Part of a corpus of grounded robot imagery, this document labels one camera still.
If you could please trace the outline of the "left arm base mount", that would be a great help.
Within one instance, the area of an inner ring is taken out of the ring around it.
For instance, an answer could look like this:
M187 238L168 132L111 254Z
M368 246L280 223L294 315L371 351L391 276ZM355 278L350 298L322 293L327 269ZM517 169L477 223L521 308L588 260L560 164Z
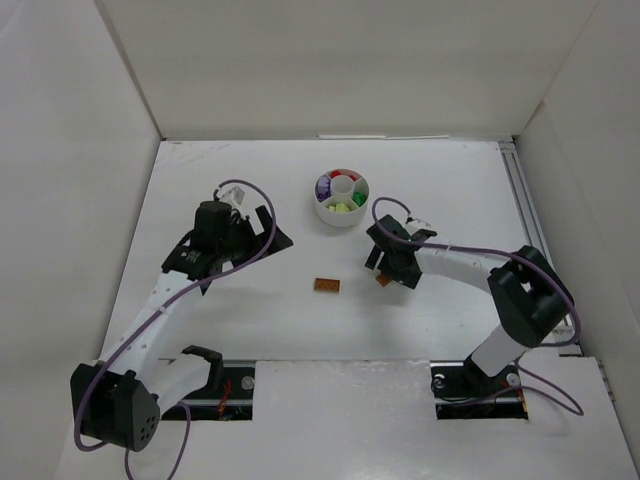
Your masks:
M226 361L221 353L195 345L163 359L152 394L165 420L248 421L252 418L256 364Z

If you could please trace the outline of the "brown lego plate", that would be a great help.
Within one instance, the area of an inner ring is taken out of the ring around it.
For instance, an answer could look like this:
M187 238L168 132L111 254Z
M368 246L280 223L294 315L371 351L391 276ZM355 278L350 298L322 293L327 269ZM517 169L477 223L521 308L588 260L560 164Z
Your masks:
M338 279L316 278L314 280L315 291L338 293L340 291L340 286L341 282Z
M386 287L391 281L392 279L389 278L388 276L384 275L383 273L380 273L377 277L376 277L376 281L382 286L382 287Z

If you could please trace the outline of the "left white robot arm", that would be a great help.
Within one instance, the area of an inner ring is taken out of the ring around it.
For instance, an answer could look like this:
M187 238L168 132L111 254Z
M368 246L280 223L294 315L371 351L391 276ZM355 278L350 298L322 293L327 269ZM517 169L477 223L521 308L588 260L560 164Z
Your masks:
M75 369L70 386L80 450L88 450L82 439L90 437L94 449L111 444L139 452L168 410L194 392L216 392L224 384L223 356L215 350L188 345L167 365L161 356L214 281L292 246L276 224L272 202L255 213L262 232L237 202L202 202L129 328L97 361Z

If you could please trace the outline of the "aluminium rail right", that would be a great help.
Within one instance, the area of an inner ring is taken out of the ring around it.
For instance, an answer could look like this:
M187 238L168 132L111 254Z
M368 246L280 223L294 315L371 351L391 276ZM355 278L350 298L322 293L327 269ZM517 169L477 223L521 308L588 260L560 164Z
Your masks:
M516 207L521 219L525 237L528 242L536 247L545 256L551 266L553 261L544 237L544 233L537 215L537 211L527 185L524 172L519 160L516 145L513 140L501 140L498 142L507 177L515 198ZM547 337L551 343L566 343L575 335L575 323L571 314L568 314Z

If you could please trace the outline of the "dark green lego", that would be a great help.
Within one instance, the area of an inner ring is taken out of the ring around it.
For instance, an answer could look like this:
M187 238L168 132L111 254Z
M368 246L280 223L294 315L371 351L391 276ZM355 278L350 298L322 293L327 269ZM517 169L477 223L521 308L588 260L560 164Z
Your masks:
M352 200L358 207L362 207L367 201L367 196L364 193L355 192L352 196Z

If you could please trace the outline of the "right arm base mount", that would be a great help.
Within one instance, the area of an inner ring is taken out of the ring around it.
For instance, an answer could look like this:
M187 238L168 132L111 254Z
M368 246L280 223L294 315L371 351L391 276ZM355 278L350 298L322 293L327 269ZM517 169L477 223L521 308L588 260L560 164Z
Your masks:
M431 361L429 368L438 420L528 419L519 372L513 364L494 377L470 361Z

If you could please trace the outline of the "white round divided container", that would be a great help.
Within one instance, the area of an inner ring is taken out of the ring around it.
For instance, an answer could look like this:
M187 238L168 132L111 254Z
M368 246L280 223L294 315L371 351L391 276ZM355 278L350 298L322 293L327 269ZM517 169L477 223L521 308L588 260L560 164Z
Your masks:
M335 178L330 178L329 172L339 170L343 175L337 176ZM364 176L354 170L349 170L345 168L339 168L327 171L320 175L318 179L322 176L329 177L331 179L330 190L331 195L329 198L324 201L319 201L316 197L316 183L314 185L314 208L316 214L320 218L322 222L326 225L335 228L351 228L355 227L357 224L361 222L364 218L364 215L367 213L368 202L370 198L370 188L367 180ZM347 174L354 174L357 177L356 181L353 181L351 178L347 176ZM367 201L362 207L358 207L354 201L352 200L352 196L355 192L364 193L367 196ZM336 203L345 203L349 206L351 211L349 213L336 213L335 211L328 210L325 205L330 202L335 201Z

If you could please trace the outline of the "purple lego plate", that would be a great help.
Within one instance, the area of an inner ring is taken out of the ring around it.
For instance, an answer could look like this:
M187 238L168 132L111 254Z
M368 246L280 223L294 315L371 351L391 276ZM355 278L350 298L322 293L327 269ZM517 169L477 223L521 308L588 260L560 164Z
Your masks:
M331 179L326 176L322 176L316 183L316 197L319 201L324 201L331 195L330 190Z

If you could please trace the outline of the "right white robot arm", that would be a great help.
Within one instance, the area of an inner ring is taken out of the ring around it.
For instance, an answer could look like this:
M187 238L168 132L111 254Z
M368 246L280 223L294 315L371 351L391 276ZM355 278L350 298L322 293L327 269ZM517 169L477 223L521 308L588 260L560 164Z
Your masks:
M435 244L437 235L410 218L401 224L386 215L367 230L374 247L365 262L390 280L415 289L434 275L478 288L494 303L499 324L463 361L460 373L482 387L506 372L514 360L543 345L575 312L572 295L544 255L525 245L514 253Z

